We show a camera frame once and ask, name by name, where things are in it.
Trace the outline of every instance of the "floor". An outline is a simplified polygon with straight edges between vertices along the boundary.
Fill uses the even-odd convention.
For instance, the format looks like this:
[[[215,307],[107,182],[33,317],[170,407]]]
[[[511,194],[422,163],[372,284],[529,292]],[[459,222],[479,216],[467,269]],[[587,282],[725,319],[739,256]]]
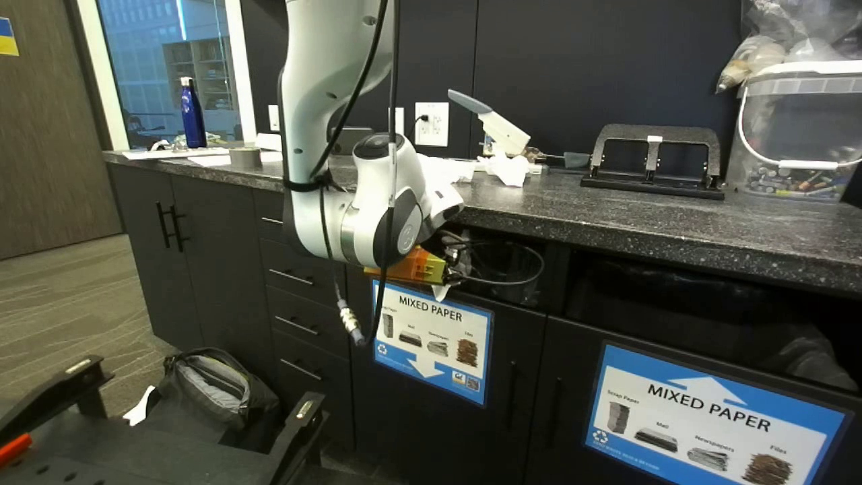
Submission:
[[[162,375],[170,346],[152,333],[130,236],[0,261],[0,403],[80,354],[103,354],[110,415]]]

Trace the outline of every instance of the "plastic container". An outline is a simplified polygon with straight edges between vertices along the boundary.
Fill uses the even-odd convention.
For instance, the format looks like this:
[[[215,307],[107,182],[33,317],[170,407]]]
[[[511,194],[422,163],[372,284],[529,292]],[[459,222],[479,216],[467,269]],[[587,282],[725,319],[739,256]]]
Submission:
[[[205,113],[199,106],[192,74],[181,78],[181,106],[183,106],[187,147],[205,147],[207,146]]]
[[[727,182],[841,198],[862,162],[862,62],[783,62],[741,94]]]

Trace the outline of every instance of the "white robotic arm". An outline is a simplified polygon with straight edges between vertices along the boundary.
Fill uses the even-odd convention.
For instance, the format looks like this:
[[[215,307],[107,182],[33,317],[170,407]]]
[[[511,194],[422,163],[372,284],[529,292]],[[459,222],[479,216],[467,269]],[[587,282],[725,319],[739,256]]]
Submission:
[[[394,66],[394,0],[288,0],[288,22],[280,96],[292,222],[315,256],[363,267],[397,261],[460,203],[451,194],[425,189],[406,136],[372,133],[356,146],[356,194],[315,182],[315,163],[329,146],[329,121],[350,98],[375,34],[381,43],[360,90],[378,85]]]

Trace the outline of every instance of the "wire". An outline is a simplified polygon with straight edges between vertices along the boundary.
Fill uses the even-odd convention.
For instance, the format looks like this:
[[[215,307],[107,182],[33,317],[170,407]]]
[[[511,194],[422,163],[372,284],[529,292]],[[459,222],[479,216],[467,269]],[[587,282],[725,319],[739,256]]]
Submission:
[[[545,256],[529,244],[522,244],[522,251],[529,251],[537,257],[537,271],[521,280],[491,280],[491,278],[475,278],[475,273],[459,273],[467,282],[476,282],[476,284],[499,284],[499,288],[517,288],[517,284],[529,284],[537,282],[545,271]]]
[[[325,222],[325,185],[319,190],[319,212],[320,212],[320,230],[325,244],[325,257],[331,257],[331,240],[329,240],[329,222]]]
[[[391,71],[391,82],[389,82],[389,141],[391,141],[391,158],[394,158],[394,176],[397,176],[397,139],[398,139],[398,132],[397,132],[397,105],[398,105],[398,59],[401,59],[401,43],[398,43],[398,5],[394,5],[394,23],[397,23],[397,32],[394,32],[394,71]],[[391,236],[394,236],[394,194],[391,194],[391,209],[386,216],[386,230],[383,230],[383,248],[389,248]],[[378,284],[378,303],[375,303],[375,314],[372,314],[372,325],[368,325],[368,338],[375,342],[378,335],[378,325],[381,325],[381,314],[383,314],[383,296],[386,296],[386,280],[389,280],[389,251],[383,251],[383,261],[381,261],[381,284]]]
[[[360,96],[360,88],[366,85],[366,78],[368,78],[372,65],[375,65],[375,55],[378,55],[383,23],[386,23],[386,9],[389,9],[389,0],[381,0],[378,27],[375,27],[375,36],[372,36],[372,47],[368,47],[366,65],[360,66],[360,74],[359,74],[359,81],[356,81],[356,85],[354,85],[354,94],[350,94],[350,98],[348,98],[348,106],[343,109],[343,117],[340,117],[337,129],[331,132],[331,136],[329,136],[329,141],[325,141],[319,163],[315,163],[313,172],[310,172],[313,176],[323,170],[331,147],[337,146],[337,139],[340,139],[343,132],[344,132],[348,116],[354,113],[354,105],[356,105],[356,98]]]

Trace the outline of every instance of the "countertop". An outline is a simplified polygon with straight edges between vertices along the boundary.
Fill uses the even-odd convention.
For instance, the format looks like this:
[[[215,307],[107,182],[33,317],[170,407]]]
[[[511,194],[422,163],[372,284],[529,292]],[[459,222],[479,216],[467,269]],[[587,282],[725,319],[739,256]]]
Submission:
[[[183,158],[110,166],[164,170],[199,179],[284,190],[280,163],[199,166]],[[476,172],[459,182],[460,225],[511,230],[577,248],[674,261],[809,291],[862,296],[862,207],[837,201],[727,194],[725,201],[581,189],[580,172],[548,170],[522,189]]]

